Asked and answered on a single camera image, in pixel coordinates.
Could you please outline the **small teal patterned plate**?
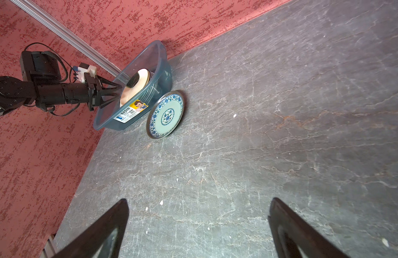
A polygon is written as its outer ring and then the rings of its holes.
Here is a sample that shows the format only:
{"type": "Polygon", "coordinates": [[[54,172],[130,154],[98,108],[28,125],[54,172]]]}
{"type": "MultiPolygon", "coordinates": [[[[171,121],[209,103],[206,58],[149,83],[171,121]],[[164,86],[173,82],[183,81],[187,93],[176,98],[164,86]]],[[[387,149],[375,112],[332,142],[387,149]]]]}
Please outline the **small teal patterned plate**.
{"type": "Polygon", "coordinates": [[[185,104],[181,91],[170,91],[162,96],[148,114],[146,124],[148,136],[158,140],[171,134],[184,115],[185,104]]]}

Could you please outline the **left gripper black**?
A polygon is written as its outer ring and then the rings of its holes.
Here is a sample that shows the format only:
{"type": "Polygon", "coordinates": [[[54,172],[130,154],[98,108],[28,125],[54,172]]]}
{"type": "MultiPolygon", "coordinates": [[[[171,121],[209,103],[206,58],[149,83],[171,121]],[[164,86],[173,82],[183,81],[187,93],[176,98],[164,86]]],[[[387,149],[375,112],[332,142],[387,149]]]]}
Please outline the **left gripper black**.
{"type": "Polygon", "coordinates": [[[85,73],[85,83],[75,77],[74,82],[66,83],[68,78],[61,78],[59,68],[67,69],[61,58],[50,51],[23,51],[20,65],[23,80],[29,83],[23,88],[25,106],[34,104],[44,111],[53,111],[56,105],[85,103],[93,111],[96,106],[102,109],[121,98],[119,95],[102,95],[102,90],[121,90],[120,84],[97,76],[93,78],[89,73],[85,73]]]}

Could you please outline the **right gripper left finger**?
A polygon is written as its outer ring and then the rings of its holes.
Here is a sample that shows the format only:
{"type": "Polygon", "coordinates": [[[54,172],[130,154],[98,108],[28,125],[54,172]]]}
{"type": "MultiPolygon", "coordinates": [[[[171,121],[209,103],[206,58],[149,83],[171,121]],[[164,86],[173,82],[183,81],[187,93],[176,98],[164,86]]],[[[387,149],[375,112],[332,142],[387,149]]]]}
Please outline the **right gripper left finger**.
{"type": "Polygon", "coordinates": [[[117,258],[129,219],[126,199],[119,200],[81,235],[59,251],[56,258],[117,258]]]}

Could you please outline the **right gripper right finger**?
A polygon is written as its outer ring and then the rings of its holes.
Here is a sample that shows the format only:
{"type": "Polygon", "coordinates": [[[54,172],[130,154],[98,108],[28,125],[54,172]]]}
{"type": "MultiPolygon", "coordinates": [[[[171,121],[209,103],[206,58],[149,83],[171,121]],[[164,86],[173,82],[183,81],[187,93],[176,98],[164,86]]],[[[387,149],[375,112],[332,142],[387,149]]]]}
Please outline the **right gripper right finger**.
{"type": "Polygon", "coordinates": [[[301,253],[309,258],[348,257],[277,197],[271,201],[268,222],[280,258],[301,258],[301,253]]]}

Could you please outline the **cream plate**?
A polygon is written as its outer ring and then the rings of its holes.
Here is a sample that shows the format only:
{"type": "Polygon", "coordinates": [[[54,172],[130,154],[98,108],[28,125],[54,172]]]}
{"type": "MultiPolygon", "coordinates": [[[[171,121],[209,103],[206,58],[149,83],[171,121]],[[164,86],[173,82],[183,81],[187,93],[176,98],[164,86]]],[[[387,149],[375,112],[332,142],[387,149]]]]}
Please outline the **cream plate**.
{"type": "Polygon", "coordinates": [[[148,69],[140,69],[137,73],[135,73],[131,79],[126,84],[124,88],[121,99],[120,106],[123,106],[131,100],[134,96],[136,96],[141,90],[145,88],[145,86],[149,83],[152,77],[152,72],[148,69]]]}

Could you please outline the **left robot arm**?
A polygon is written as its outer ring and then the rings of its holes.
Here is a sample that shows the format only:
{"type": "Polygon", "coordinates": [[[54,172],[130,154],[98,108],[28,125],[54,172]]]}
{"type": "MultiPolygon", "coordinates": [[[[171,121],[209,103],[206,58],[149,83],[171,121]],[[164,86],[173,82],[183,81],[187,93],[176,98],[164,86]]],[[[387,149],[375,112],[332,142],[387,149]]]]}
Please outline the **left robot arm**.
{"type": "Polygon", "coordinates": [[[84,103],[90,111],[119,100],[123,87],[103,77],[83,73],[83,82],[68,82],[70,73],[59,55],[23,51],[20,64],[23,79],[0,76],[0,117],[22,106],[35,106],[55,115],[56,106],[84,103]]]}

